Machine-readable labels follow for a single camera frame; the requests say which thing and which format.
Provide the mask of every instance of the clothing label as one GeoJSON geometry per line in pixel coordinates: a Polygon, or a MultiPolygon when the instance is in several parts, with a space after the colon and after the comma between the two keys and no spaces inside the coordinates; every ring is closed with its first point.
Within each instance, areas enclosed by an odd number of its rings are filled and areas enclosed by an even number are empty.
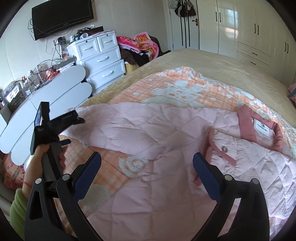
{"type": "Polygon", "coordinates": [[[270,139],[270,128],[262,122],[254,119],[254,127],[258,133],[261,133],[270,139]]]}

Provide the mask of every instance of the hanging bag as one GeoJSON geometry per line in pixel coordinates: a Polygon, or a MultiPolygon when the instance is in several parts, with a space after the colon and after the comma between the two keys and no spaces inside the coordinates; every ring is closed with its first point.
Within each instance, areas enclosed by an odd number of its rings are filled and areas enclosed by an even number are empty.
{"type": "Polygon", "coordinates": [[[187,7],[185,6],[185,4],[183,3],[183,0],[178,0],[178,6],[175,9],[175,13],[179,16],[179,17],[186,17],[187,16],[187,7]]]}

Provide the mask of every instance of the pink collar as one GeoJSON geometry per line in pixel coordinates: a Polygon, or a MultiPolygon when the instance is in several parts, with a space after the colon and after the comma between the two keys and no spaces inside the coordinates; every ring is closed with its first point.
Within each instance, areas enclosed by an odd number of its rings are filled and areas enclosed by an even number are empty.
{"type": "Polygon", "coordinates": [[[243,105],[238,110],[237,113],[239,117],[239,128],[241,131],[241,139],[245,139],[249,142],[255,142],[266,149],[278,151],[283,154],[283,149],[284,149],[283,134],[277,123],[275,123],[274,121],[268,121],[263,119],[259,114],[257,114],[251,108],[249,108],[246,104],[243,105]],[[251,118],[254,118],[262,122],[263,124],[265,124],[266,126],[268,126],[270,129],[274,131],[275,137],[274,137],[273,146],[268,146],[267,144],[257,140],[255,129],[254,129],[251,118]]]}

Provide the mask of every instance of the door handle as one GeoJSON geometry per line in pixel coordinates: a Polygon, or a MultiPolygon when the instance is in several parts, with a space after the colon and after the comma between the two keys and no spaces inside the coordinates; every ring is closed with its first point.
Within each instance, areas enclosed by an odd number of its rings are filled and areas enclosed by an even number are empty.
{"type": "Polygon", "coordinates": [[[198,26],[198,19],[192,20],[192,22],[195,22],[195,25],[198,26]]]}
{"type": "Polygon", "coordinates": [[[105,57],[104,59],[98,59],[97,62],[102,62],[102,61],[104,61],[104,60],[106,60],[106,59],[109,59],[109,56],[105,57]]]}
{"type": "Polygon", "coordinates": [[[88,50],[88,49],[92,49],[92,48],[93,48],[93,46],[90,46],[90,47],[88,47],[86,49],[83,49],[83,51],[88,50]]]}
{"type": "Polygon", "coordinates": [[[107,77],[109,75],[112,75],[114,73],[114,71],[112,70],[110,73],[103,75],[102,77],[107,77]]]}

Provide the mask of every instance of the wardrobe door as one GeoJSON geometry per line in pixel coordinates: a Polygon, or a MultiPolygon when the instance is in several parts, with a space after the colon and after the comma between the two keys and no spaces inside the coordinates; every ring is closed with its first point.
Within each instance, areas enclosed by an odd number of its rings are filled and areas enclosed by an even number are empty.
{"type": "Polygon", "coordinates": [[[276,47],[274,19],[278,13],[266,0],[254,0],[257,16],[256,49],[272,56],[276,47]]]}
{"type": "Polygon", "coordinates": [[[216,0],[197,0],[200,25],[200,50],[218,53],[219,12],[216,0]]]}
{"type": "Polygon", "coordinates": [[[287,28],[287,48],[285,52],[284,71],[281,82],[289,87],[293,84],[296,70],[296,42],[287,28]]]}
{"type": "Polygon", "coordinates": [[[235,0],[217,0],[219,10],[218,54],[236,58],[238,40],[237,4],[235,0]]]}
{"type": "Polygon", "coordinates": [[[256,48],[257,24],[253,0],[236,0],[239,36],[238,42],[256,48]]]}

